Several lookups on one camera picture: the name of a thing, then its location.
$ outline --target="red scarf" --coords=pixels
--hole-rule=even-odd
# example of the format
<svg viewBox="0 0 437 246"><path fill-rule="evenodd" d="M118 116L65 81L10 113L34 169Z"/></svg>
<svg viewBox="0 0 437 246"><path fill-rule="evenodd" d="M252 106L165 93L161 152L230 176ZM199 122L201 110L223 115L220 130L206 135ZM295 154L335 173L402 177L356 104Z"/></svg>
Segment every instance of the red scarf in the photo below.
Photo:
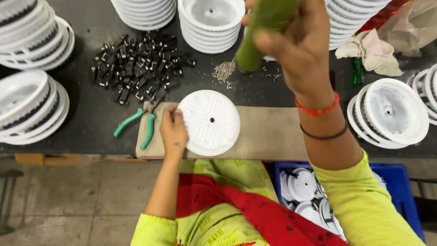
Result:
<svg viewBox="0 0 437 246"><path fill-rule="evenodd" d="M199 174L180 174L176 217L220 203L237 207L271 246L347 246L339 236L257 193L240 191Z"/></svg>

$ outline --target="yellow-green sleeve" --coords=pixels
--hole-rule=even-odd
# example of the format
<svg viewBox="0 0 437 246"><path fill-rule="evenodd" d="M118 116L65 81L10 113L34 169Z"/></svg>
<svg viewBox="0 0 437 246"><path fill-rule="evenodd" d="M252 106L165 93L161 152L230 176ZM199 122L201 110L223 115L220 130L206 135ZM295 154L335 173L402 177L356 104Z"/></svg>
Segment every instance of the yellow-green sleeve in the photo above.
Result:
<svg viewBox="0 0 437 246"><path fill-rule="evenodd" d="M176 233L176 221L141 214L131 246L175 246Z"/></svg>
<svg viewBox="0 0 437 246"><path fill-rule="evenodd" d="M351 246L425 245L396 211L390 194L378 185L368 156L355 166L329 171L313 166Z"/></svg>

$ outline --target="black bangle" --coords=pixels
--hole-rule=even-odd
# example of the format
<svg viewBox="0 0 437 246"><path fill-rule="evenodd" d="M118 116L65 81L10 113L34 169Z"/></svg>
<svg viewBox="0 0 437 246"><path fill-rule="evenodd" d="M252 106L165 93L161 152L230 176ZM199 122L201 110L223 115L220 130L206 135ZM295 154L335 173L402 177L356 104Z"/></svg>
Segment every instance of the black bangle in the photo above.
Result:
<svg viewBox="0 0 437 246"><path fill-rule="evenodd" d="M317 140L329 140L329 139L337 138L337 137L343 135L343 133L346 132L346 130L349 128L349 125L347 124L347 120L346 120L346 119L344 120L344 122L345 122L345 124L344 124L344 128L343 128L343 130L342 130L341 132L335 134L334 136L330 136L330 137L318 137L318 136L311 135L311 134L307 133L307 132L303 129L302 124L301 124L301 130L302 130L303 133L305 133L305 135L307 135L307 136L310 137L310 138L314 138L314 139L317 139Z"/></svg>

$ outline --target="blue plastic crate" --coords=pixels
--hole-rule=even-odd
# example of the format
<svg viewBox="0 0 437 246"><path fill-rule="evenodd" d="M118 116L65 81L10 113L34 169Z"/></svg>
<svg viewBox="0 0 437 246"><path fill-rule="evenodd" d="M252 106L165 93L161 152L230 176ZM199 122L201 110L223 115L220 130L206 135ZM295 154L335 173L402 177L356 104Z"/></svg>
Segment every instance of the blue plastic crate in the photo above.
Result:
<svg viewBox="0 0 437 246"><path fill-rule="evenodd" d="M272 179L276 195L281 201L280 169L311 169L311 165L309 162L275 162L274 165L267 164L266 168ZM392 203L396 210L404 217L417 236L425 242L405 166L402 164L370 164L370 168L385 180L387 191L392 196Z"/></svg>

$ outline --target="pliers handle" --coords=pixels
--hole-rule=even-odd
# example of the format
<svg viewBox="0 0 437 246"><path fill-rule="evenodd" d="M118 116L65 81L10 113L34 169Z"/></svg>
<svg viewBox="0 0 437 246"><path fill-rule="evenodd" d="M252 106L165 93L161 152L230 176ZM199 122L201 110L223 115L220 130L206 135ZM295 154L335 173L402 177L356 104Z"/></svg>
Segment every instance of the pliers handle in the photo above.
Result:
<svg viewBox="0 0 437 246"><path fill-rule="evenodd" d="M138 109L137 113L135 113L134 115L130 116L129 118L123 120L123 122L115 130L114 137L118 137L120 135L121 131L123 131L123 129L128 124L130 124L134 120L141 118L141 116L144 113L145 112L142 109ZM156 119L156 115L154 115L154 114L149 114L149 116L147 117L147 135L146 135L146 139L143 141L143 143L140 146L141 150L144 150L145 148L147 148L150 141L152 140L153 133L155 131L155 119Z"/></svg>

